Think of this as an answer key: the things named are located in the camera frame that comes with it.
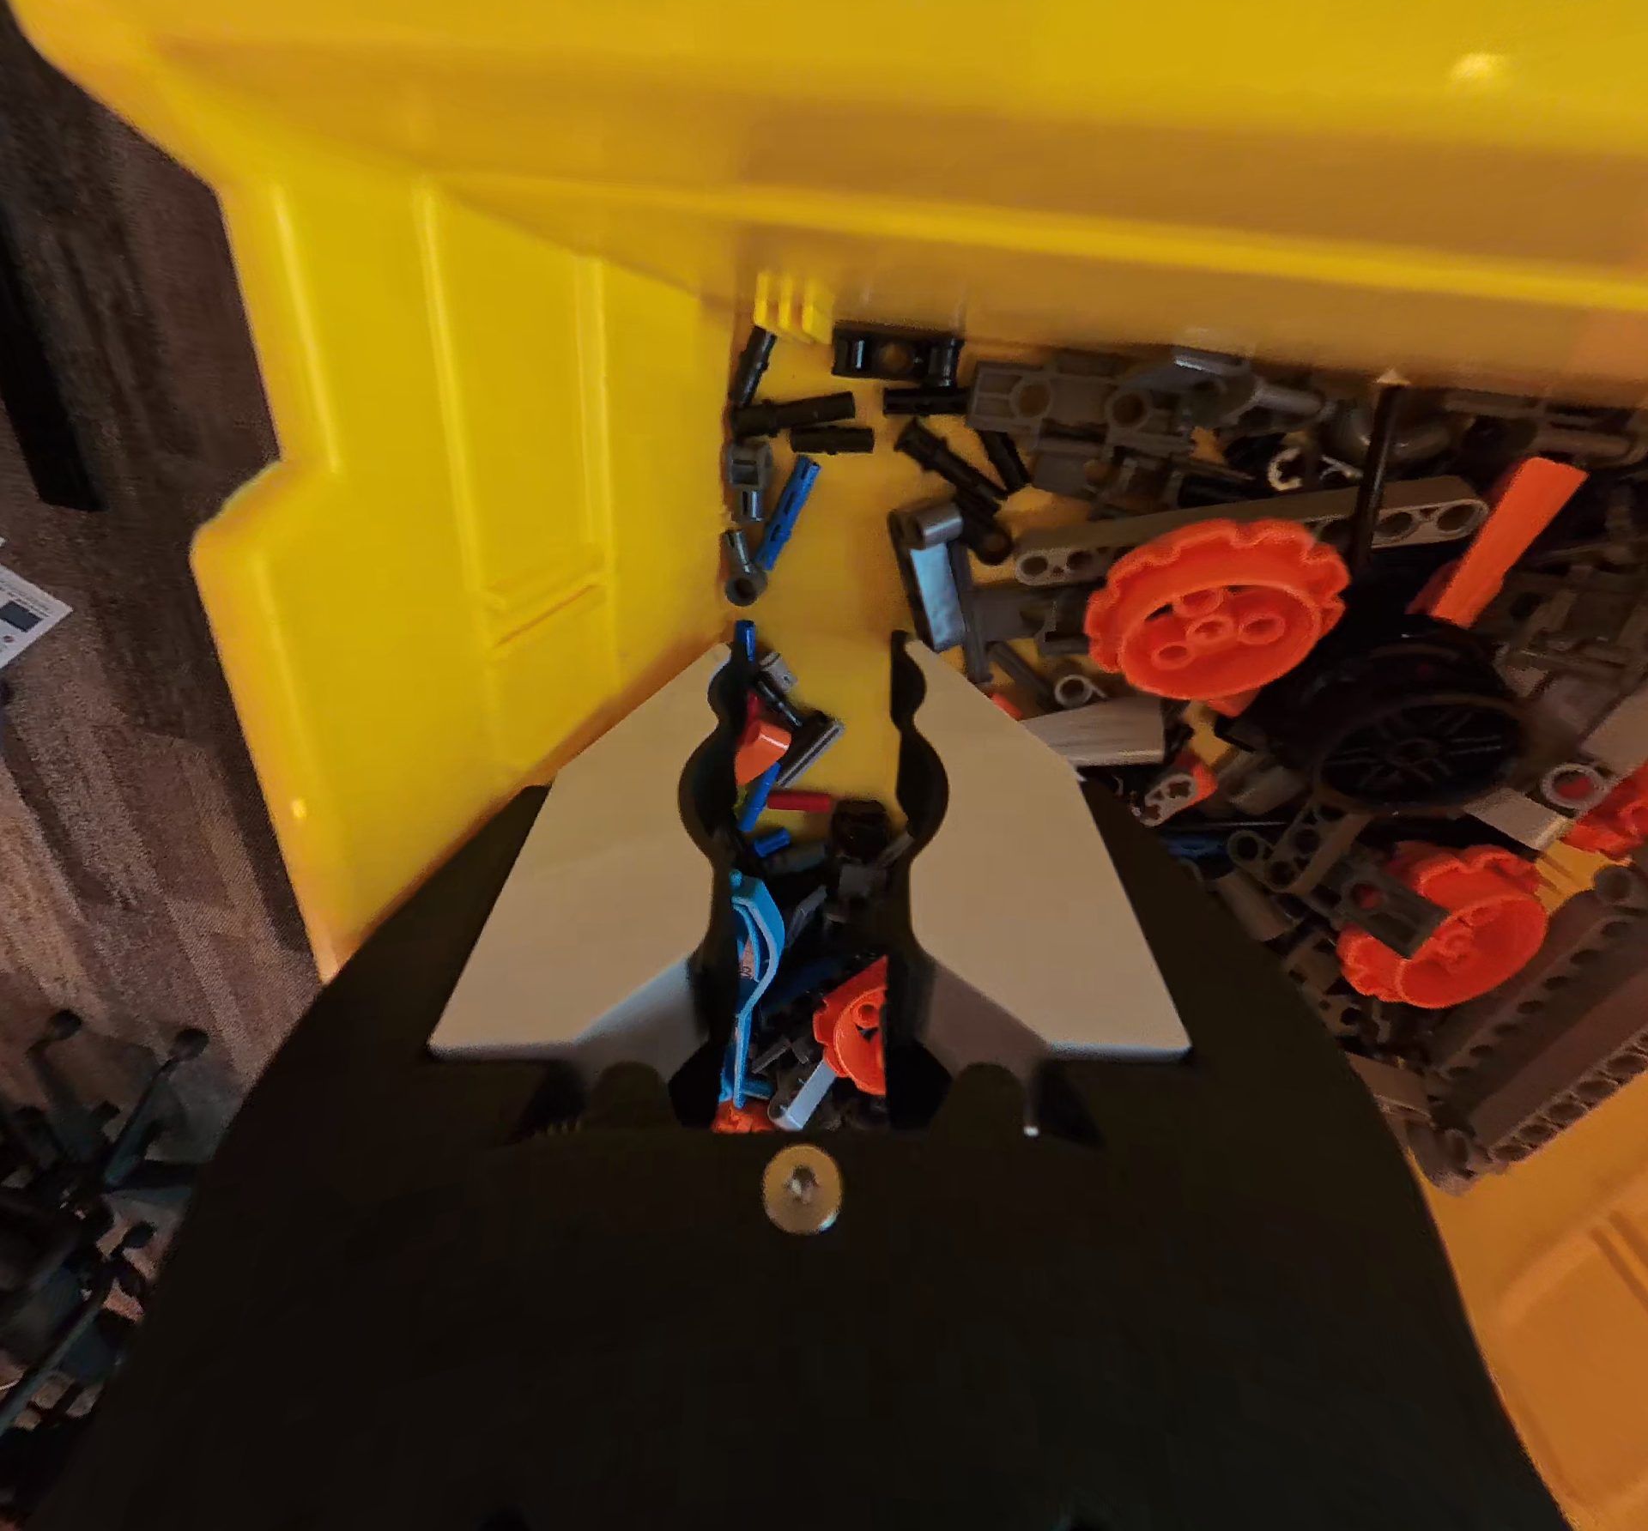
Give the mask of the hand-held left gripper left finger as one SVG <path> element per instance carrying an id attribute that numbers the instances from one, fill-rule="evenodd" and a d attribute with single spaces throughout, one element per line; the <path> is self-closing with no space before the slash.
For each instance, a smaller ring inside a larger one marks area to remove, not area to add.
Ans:
<path id="1" fill-rule="evenodd" d="M 710 644 L 549 782 L 427 1036 L 442 1060 L 664 1083 L 705 1045 L 746 659 Z"/>

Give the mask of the printed paper sheet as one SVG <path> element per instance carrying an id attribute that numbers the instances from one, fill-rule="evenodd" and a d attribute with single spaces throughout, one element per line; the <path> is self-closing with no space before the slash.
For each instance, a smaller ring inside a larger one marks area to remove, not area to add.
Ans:
<path id="1" fill-rule="evenodd" d="M 30 579 L 0 569 L 2 582 L 2 668 L 16 663 L 32 644 L 50 635 L 71 606 L 54 593 L 47 593 Z"/>

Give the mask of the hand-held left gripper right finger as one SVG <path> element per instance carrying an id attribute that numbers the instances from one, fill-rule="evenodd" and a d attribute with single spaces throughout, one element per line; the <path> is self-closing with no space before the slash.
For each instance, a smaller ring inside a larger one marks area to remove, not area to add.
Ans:
<path id="1" fill-rule="evenodd" d="M 1076 768 L 910 633 L 889 642 L 912 1032 L 948 1073 L 1176 1063 L 1191 1036 Z"/>

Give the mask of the blue toy pieces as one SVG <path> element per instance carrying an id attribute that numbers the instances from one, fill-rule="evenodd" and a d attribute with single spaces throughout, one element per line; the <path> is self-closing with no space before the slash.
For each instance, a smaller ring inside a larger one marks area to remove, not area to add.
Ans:
<path id="1" fill-rule="evenodd" d="M 785 915 L 760 878 L 731 870 L 731 911 L 736 930 L 736 993 L 731 1036 L 720 1060 L 718 1105 L 749 1115 L 759 1098 L 751 1070 L 751 1040 L 759 1003 L 769 996 L 787 945 Z"/>

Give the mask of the black toy wheel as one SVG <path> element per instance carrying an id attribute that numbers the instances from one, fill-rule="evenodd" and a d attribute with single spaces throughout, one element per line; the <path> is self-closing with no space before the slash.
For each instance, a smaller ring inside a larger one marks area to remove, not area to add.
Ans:
<path id="1" fill-rule="evenodd" d="M 1357 619 L 1279 680 L 1277 758 L 1317 801 L 1439 812 L 1499 788 L 1528 724 L 1472 632 L 1425 614 Z"/>

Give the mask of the orange toy wheel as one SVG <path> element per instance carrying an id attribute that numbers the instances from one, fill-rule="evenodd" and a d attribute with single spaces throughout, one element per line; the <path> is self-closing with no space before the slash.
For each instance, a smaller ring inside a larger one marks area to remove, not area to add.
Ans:
<path id="1" fill-rule="evenodd" d="M 1449 916 L 1412 957 L 1347 926 L 1337 937 L 1337 966 L 1362 996 L 1452 1009 L 1519 975 L 1549 935 L 1549 911 L 1537 896 L 1539 873 L 1509 847 L 1399 842 L 1386 870 Z"/>
<path id="2" fill-rule="evenodd" d="M 1562 842 L 1611 860 L 1636 854 L 1645 844 L 1645 762 L 1573 819 Z"/>
<path id="3" fill-rule="evenodd" d="M 1344 615 L 1350 569 L 1306 525 L 1215 516 L 1132 550 L 1088 598 L 1083 635 L 1139 693 L 1227 700 L 1294 670 Z"/>
<path id="4" fill-rule="evenodd" d="M 888 1001 L 888 957 L 874 957 L 849 980 L 822 993 L 813 1011 L 813 1039 L 836 1079 L 861 1093 L 886 1098 L 882 1006 Z"/>

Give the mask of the black chair base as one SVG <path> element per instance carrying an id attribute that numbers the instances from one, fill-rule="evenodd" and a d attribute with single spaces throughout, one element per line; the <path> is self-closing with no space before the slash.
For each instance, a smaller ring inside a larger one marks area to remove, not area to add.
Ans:
<path id="1" fill-rule="evenodd" d="M 27 1048 L 44 1100 L 2 1098 L 2 1433 L 74 1416 L 129 1355 L 151 1274 L 139 1252 L 158 1226 L 136 1200 L 182 1207 L 196 1163 L 153 1152 L 173 1131 L 173 1081 L 209 1045 L 185 1026 L 129 1108 L 79 1098 L 54 1052 L 84 1021 L 58 1009 Z"/>

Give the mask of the pile of toy building pieces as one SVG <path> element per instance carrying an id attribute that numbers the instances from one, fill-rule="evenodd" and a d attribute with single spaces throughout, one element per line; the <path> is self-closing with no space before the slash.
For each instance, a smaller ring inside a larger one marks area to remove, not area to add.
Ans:
<path id="1" fill-rule="evenodd" d="M 872 425 L 844 387 L 760 397 L 772 348 L 751 327 L 726 402 L 736 611 L 771 592 L 827 460 L 898 455 L 931 487 L 888 510 L 912 633 L 1279 957 L 1434 1188 L 1527 1163 L 1645 1075 L 1645 844 L 1611 860 L 1562 842 L 1645 762 L 1645 409 L 1183 345 L 990 359 L 954 332 L 838 326 L 830 373 L 881 387 Z M 1322 642 L 1401 614 L 1482 638 L 1527 716 L 1523 762 L 1452 809 L 1350 809 L 1277 758 L 1283 678 L 1179 700 L 1098 670 L 1083 614 L 1117 560 L 1215 516 L 1297 521 L 1344 557 Z M 1449 916 L 1390 878 L 1399 842 L 1528 860 L 1549 911 L 1537 957 L 1452 1009 L 1357 993 L 1347 926 L 1412 957 Z"/>

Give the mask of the yellow storage bin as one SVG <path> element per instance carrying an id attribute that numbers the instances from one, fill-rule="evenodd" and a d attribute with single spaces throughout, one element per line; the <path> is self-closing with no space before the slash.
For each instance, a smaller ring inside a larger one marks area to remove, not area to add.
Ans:
<path id="1" fill-rule="evenodd" d="M 1191 1036 L 912 1032 L 898 455 L 751 611 L 720 450 L 838 326 L 1645 409 L 1645 0 L 11 0 L 217 192 L 279 455 L 196 531 L 337 961 L 50 1528 L 1642 1528 L 1645 1079 L 1461 1193 L 1088 809 Z M 746 659 L 705 1045 L 427 1052 L 555 775 Z M 731 870 L 785 915 L 718 1105 Z M 886 1098 L 822 993 L 888 957 Z"/>

